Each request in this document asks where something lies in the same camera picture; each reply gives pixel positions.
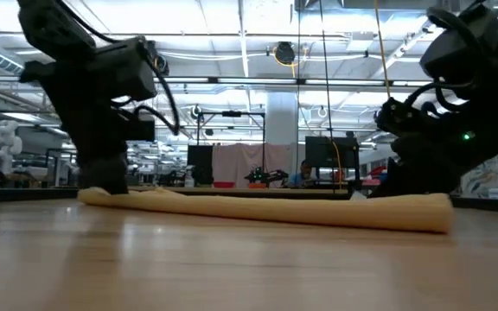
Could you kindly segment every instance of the wooden surface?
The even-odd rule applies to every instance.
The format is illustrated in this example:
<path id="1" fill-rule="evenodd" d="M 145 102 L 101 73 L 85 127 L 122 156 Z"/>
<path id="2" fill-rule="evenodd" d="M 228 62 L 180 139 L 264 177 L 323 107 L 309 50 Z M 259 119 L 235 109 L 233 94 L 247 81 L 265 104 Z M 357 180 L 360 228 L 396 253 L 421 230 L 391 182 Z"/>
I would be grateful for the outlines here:
<path id="1" fill-rule="evenodd" d="M 128 187 L 133 191 L 150 191 L 155 187 Z M 247 194 L 247 193 L 275 193 L 275 194 L 332 194 L 332 189 L 249 189 L 249 188 L 213 188 L 213 187 L 165 187 L 170 191 L 198 194 Z M 337 194 L 347 194 L 347 189 L 336 189 Z"/>
<path id="2" fill-rule="evenodd" d="M 0 204 L 0 310 L 498 310 L 498 213 L 450 236 Z"/>

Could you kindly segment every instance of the desk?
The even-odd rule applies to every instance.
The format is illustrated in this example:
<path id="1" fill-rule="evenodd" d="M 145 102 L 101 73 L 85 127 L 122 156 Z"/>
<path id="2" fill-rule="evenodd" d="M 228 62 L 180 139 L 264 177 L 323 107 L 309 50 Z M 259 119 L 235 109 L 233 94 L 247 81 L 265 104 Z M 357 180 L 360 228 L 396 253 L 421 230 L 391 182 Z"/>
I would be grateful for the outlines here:
<path id="1" fill-rule="evenodd" d="M 0 204 L 0 310 L 493 311 L 498 213 L 450 236 Z"/>
<path id="2" fill-rule="evenodd" d="M 153 187 L 128 187 L 134 191 L 150 191 Z M 315 189 L 248 189 L 212 187 L 166 187 L 165 189 L 185 195 L 222 195 L 240 198 L 301 199 L 301 200 L 347 200 L 347 190 Z"/>

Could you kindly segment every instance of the monitor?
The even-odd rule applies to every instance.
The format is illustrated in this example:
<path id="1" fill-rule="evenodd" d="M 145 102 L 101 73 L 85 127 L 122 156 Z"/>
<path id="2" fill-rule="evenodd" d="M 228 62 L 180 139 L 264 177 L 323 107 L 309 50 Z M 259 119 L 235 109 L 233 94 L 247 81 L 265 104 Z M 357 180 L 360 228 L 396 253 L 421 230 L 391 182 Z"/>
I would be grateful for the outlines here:
<path id="1" fill-rule="evenodd" d="M 213 167 L 213 146 L 188 146 L 188 165 Z"/>
<path id="2" fill-rule="evenodd" d="M 353 137 L 334 137 L 342 168 L 358 168 L 359 143 Z M 337 168 L 337 154 L 329 137 L 305 137 L 305 161 L 313 168 Z"/>

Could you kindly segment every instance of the white humanoid robot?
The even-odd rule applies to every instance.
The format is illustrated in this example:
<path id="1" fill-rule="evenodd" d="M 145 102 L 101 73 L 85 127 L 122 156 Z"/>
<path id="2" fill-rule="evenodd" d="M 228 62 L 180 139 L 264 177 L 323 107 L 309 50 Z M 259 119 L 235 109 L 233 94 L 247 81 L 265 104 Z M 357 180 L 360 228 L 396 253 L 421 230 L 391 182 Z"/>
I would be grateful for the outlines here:
<path id="1" fill-rule="evenodd" d="M 13 170 L 13 156 L 22 152 L 22 139 L 15 136 L 18 123 L 4 120 L 0 122 L 0 170 L 9 175 Z"/>

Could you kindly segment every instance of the person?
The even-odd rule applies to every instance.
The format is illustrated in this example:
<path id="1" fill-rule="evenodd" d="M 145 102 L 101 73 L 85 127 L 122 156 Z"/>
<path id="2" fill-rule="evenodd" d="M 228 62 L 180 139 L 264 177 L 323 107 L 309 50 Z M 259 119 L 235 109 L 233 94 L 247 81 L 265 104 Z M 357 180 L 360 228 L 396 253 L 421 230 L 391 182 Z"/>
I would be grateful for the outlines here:
<path id="1" fill-rule="evenodd" d="M 309 164 L 307 164 L 305 160 L 303 160 L 301 162 L 300 172 L 290 177 L 288 187 L 305 187 L 306 181 L 312 179 L 312 176 L 310 176 L 311 172 L 312 172 L 312 167 Z"/>

